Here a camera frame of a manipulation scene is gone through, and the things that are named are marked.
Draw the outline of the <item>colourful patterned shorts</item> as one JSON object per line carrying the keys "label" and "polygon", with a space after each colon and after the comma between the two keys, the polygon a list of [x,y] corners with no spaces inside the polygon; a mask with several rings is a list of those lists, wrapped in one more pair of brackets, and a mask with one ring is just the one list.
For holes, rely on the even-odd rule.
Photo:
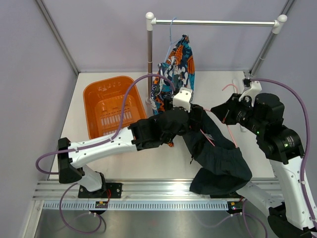
{"label": "colourful patterned shorts", "polygon": [[162,144],[168,144],[172,147],[172,141],[177,135],[161,132],[156,119],[159,114],[173,108],[173,97],[181,87],[194,89],[195,63],[188,35],[182,35],[181,40],[171,50],[166,62],[158,64],[157,74],[166,77],[171,82],[160,77],[155,77],[153,80],[150,104],[154,115],[150,117],[151,141],[148,141],[147,145],[156,148]]}

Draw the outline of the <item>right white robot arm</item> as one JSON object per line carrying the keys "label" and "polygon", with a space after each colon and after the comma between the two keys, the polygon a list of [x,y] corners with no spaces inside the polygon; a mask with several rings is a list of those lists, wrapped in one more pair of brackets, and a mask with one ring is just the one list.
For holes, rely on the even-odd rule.
{"label": "right white robot arm", "polygon": [[283,200],[274,199],[252,182],[244,187],[237,180],[225,183],[228,196],[245,197],[263,212],[271,230],[279,238],[312,238],[316,232],[312,204],[309,212],[302,185],[307,184],[301,176],[304,148],[299,135],[283,125],[284,104],[270,93],[260,93],[254,99],[232,94],[223,104],[211,112],[225,125],[240,124],[256,135],[256,141],[265,157],[269,159],[274,175],[279,181]]}

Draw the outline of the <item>black shorts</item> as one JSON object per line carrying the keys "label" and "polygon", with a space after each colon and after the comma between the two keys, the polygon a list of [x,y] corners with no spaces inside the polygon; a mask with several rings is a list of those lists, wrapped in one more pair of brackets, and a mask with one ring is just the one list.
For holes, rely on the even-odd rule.
{"label": "black shorts", "polygon": [[215,122],[199,105],[192,105],[193,129],[183,135],[192,160],[202,167],[190,185],[190,191],[203,195],[226,195],[244,187],[252,172],[240,148],[221,133]]}

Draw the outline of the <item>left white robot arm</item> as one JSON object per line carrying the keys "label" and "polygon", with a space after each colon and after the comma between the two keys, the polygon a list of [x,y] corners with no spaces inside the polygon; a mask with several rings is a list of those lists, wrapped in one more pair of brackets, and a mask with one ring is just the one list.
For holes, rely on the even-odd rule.
{"label": "left white robot arm", "polygon": [[140,119],[110,137],[82,143],[62,138],[58,141],[58,181],[61,184],[77,183],[94,197],[102,197],[106,193],[105,177],[90,169],[89,163],[116,154],[157,148],[170,143],[177,135],[199,131],[203,112],[198,105],[191,105],[189,110],[174,107],[148,119]]}

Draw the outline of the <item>blue wire hanger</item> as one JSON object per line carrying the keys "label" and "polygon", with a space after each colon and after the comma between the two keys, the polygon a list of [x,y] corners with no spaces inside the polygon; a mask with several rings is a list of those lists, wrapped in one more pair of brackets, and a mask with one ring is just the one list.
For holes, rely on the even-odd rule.
{"label": "blue wire hanger", "polygon": [[171,50],[171,47],[176,44],[178,41],[181,40],[181,38],[177,39],[177,40],[173,40],[173,37],[172,37],[172,25],[173,25],[173,22],[176,20],[177,18],[174,17],[172,18],[171,20],[171,23],[169,25],[169,47],[168,47],[168,50],[167,50],[167,53],[166,53],[166,56],[165,56],[165,59],[164,59],[164,62],[166,62],[166,60],[168,59],[168,56],[170,54],[170,50]]}

